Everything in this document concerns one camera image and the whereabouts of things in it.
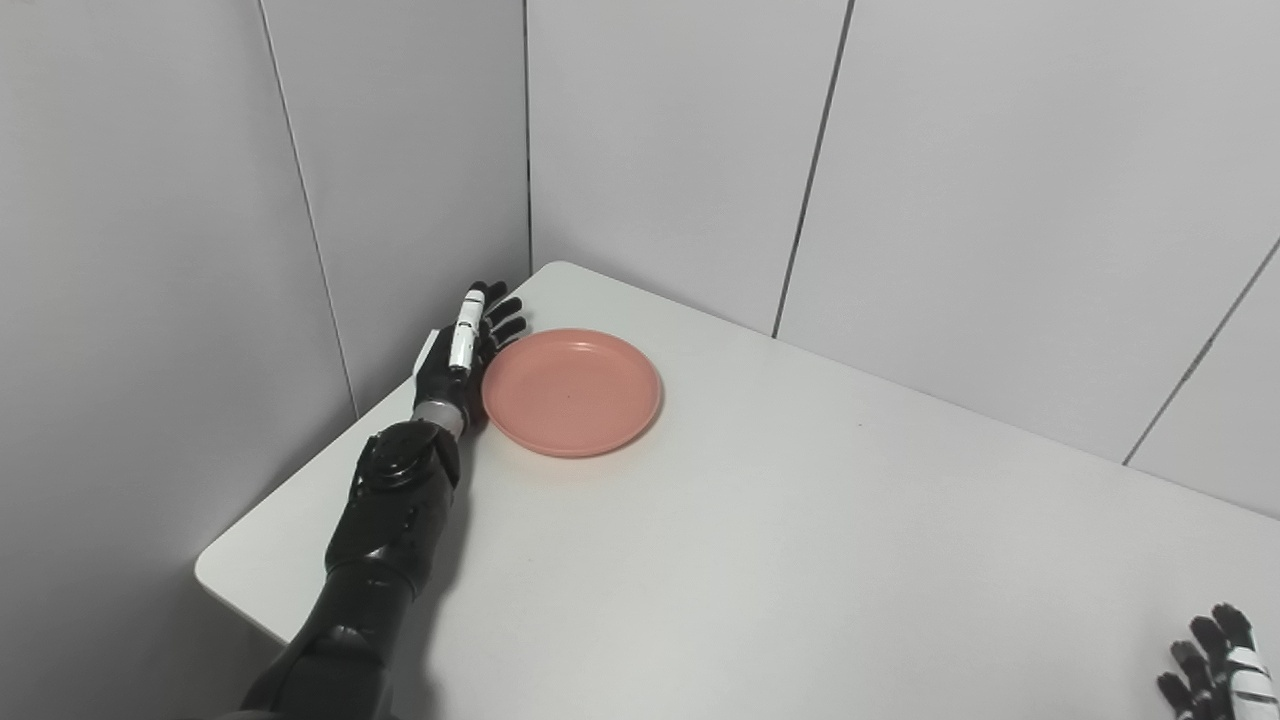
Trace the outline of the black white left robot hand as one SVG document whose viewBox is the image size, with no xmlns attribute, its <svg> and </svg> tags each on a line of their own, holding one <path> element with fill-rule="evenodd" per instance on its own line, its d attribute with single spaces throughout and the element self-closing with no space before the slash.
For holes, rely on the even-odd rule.
<svg viewBox="0 0 1280 720">
<path fill-rule="evenodd" d="M 475 421 L 483 414 L 480 393 L 488 368 L 527 331 L 524 301 L 506 282 L 474 282 L 456 319 L 434 331 L 420 352 L 413 404 L 449 404 Z"/>
</svg>

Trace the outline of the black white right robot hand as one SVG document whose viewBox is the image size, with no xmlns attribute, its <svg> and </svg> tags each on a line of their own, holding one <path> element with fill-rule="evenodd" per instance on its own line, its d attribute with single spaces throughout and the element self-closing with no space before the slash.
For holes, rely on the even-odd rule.
<svg viewBox="0 0 1280 720">
<path fill-rule="evenodd" d="M 1254 628 L 1231 603 L 1193 618 L 1193 638 L 1175 641 L 1175 673 L 1156 687 L 1175 719 L 1277 719 L 1277 678 L 1260 653 Z"/>
</svg>

